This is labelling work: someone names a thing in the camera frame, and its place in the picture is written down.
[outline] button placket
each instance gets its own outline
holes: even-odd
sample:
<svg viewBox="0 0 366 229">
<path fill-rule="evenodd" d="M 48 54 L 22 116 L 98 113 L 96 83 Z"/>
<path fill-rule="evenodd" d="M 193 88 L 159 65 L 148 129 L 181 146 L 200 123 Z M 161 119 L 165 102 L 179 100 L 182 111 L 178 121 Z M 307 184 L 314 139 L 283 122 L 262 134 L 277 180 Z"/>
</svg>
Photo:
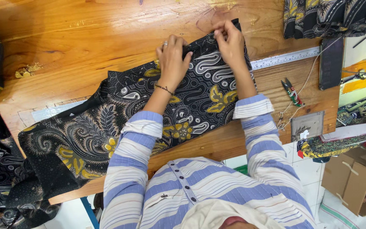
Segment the button placket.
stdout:
<svg viewBox="0 0 366 229">
<path fill-rule="evenodd" d="M 173 173 L 178 178 L 178 181 L 180 182 L 181 186 L 183 187 L 183 191 L 185 192 L 187 199 L 190 200 L 190 205 L 193 206 L 196 203 L 197 198 L 194 195 L 193 191 L 191 190 L 191 187 L 187 182 L 186 178 L 183 176 L 183 174 L 181 173 L 180 169 L 177 167 L 174 161 L 169 161 L 168 165 L 170 166 Z"/>
</svg>

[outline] wooden table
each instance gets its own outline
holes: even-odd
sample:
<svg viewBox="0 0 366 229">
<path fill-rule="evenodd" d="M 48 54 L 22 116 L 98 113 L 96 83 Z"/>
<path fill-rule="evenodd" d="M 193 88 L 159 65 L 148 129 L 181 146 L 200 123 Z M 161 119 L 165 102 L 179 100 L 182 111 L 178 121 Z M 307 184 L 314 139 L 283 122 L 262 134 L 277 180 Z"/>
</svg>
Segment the wooden table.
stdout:
<svg viewBox="0 0 366 229">
<path fill-rule="evenodd" d="M 211 31 L 212 23 L 239 18 L 251 60 L 318 46 L 318 39 L 283 39 L 281 0 L 0 0 L 0 38 L 5 47 L 5 88 L 0 113 L 14 139 L 29 126 L 31 111 L 90 96 L 108 70 L 124 71 L 155 59 L 155 47 L 176 34 L 192 42 Z M 299 90 L 314 58 L 255 70 L 260 93 L 275 112 L 290 99 L 280 80 Z M 324 133 L 336 124 L 339 88 L 318 89 L 318 63 L 301 93 L 306 107 L 296 116 L 324 110 Z M 285 113 L 285 120 L 296 107 Z M 290 125 L 281 131 L 290 142 Z M 217 161 L 245 154 L 238 121 L 152 157 L 151 177 L 162 165 L 181 157 L 205 156 Z M 103 190 L 104 178 L 50 199 L 59 203 Z"/>
</svg>

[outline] cardboard box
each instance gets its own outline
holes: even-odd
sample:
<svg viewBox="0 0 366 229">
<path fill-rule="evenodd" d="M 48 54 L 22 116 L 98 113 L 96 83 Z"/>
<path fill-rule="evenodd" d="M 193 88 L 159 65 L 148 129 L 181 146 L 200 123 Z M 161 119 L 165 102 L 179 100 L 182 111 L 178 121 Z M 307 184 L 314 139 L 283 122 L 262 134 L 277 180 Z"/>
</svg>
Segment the cardboard box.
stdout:
<svg viewBox="0 0 366 229">
<path fill-rule="evenodd" d="M 322 185 L 342 198 L 343 205 L 355 215 L 366 216 L 366 149 L 353 148 L 332 157 L 324 168 Z"/>
</svg>

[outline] shirt sleeve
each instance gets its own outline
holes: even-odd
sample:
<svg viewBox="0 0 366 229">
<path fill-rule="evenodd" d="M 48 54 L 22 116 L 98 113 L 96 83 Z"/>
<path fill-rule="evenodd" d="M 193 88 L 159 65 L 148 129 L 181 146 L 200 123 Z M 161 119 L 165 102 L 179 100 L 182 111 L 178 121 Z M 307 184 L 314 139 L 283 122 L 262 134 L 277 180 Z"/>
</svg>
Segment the shirt sleeve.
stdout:
<svg viewBox="0 0 366 229">
<path fill-rule="evenodd" d="M 162 137 L 163 117 L 141 111 L 121 131 L 104 182 L 100 228 L 136 228 L 141 217 L 148 161 L 155 140 Z"/>
<path fill-rule="evenodd" d="M 263 94 L 236 103 L 233 119 L 241 119 L 245 132 L 248 174 L 264 183 L 290 187 L 302 194 L 300 179 L 288 163 L 279 140 L 272 111 L 272 103 Z"/>
</svg>

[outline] smartphone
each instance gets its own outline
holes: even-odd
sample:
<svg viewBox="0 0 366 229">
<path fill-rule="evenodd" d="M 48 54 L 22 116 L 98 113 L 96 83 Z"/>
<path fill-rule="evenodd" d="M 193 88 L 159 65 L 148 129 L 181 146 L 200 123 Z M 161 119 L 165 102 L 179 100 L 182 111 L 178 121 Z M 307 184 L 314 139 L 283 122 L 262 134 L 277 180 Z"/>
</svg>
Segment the smartphone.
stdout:
<svg viewBox="0 0 366 229">
<path fill-rule="evenodd" d="M 344 39 L 324 39 L 320 45 L 320 52 L 320 76 L 318 87 L 320 90 L 326 90 L 340 85 Z"/>
</svg>

